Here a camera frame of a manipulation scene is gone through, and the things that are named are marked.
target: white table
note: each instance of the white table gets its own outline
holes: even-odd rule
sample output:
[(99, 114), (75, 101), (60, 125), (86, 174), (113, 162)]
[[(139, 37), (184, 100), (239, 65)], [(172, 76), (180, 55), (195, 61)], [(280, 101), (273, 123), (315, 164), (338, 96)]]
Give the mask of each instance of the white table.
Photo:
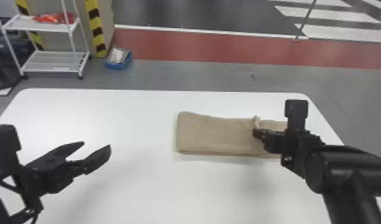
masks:
[[(72, 159), (111, 144), (111, 159), (101, 169), (42, 198), (39, 224), (328, 224), (321, 196), (278, 160), (174, 150), (180, 111), (286, 120), (288, 98), (307, 99), (306, 127), (328, 144), (342, 144), (308, 97), (289, 93), (28, 89), (0, 124), (16, 126), (23, 164), (68, 142), (86, 142)], [(8, 208), (20, 208), (19, 197), (0, 196)]]

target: floor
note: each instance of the floor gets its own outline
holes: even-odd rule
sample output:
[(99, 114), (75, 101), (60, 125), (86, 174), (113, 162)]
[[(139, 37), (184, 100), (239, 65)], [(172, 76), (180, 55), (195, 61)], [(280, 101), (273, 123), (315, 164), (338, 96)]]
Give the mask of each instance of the floor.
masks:
[(116, 24), (138, 27), (381, 43), (381, 1), (318, 0), (300, 32), (298, 27), (311, 3), (312, 0), (121, 0), (114, 1), (114, 9)]

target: red floor strip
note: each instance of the red floor strip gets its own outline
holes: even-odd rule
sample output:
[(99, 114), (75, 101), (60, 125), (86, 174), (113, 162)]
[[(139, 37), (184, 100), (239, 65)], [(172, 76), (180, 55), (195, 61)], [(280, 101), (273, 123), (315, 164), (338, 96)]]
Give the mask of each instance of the red floor strip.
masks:
[(134, 58), (381, 69), (381, 43), (116, 29), (113, 43)]

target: folded towel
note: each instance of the folded towel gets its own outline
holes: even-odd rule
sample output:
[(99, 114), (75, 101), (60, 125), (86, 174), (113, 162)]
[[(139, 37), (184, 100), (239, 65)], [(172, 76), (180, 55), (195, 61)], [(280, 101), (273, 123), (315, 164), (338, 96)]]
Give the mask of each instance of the folded towel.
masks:
[(180, 112), (176, 130), (176, 148), (184, 154), (241, 155), (279, 158), (264, 150), (263, 143), (252, 135), (253, 128), (285, 130), (286, 122), (227, 119), (191, 112)]

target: shelf rack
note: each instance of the shelf rack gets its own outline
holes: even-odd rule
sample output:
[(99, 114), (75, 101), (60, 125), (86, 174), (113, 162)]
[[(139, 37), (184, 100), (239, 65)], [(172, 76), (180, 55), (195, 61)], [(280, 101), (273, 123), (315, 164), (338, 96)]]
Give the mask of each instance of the shelf rack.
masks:
[[(56, 72), (56, 73), (77, 73), (79, 79), (83, 79), (83, 69), (90, 58), (90, 51), (87, 45), (87, 40), (83, 25), (79, 18), (78, 6), (76, 0), (72, 0), (73, 7), (75, 8), (76, 19), (73, 24), (69, 24), (65, 1), (61, 0), (61, 5), (65, 17), (66, 24), (54, 24), (54, 23), (40, 23), (33, 19), (29, 15), (21, 15), (17, 6), (15, 9), (17, 14), (8, 20), (4, 25), (0, 20), (1, 32), (5, 38), (5, 41), (11, 51), (12, 57), (16, 66), (19, 69), (22, 77), (27, 77), (26, 72)], [(73, 41), (73, 32), (77, 27), (80, 27), (84, 44), (86, 46), (85, 52), (77, 52), (75, 43)], [(9, 40), (7, 30), (22, 30), (27, 32), (27, 36), (30, 37), (29, 32), (50, 32), (50, 33), (67, 33), (69, 36), (72, 52), (59, 52), (59, 51), (40, 51), (36, 44), (31, 39), (35, 51), (29, 57), (29, 59), (20, 65), (16, 54), (13, 50), (11, 42)]]

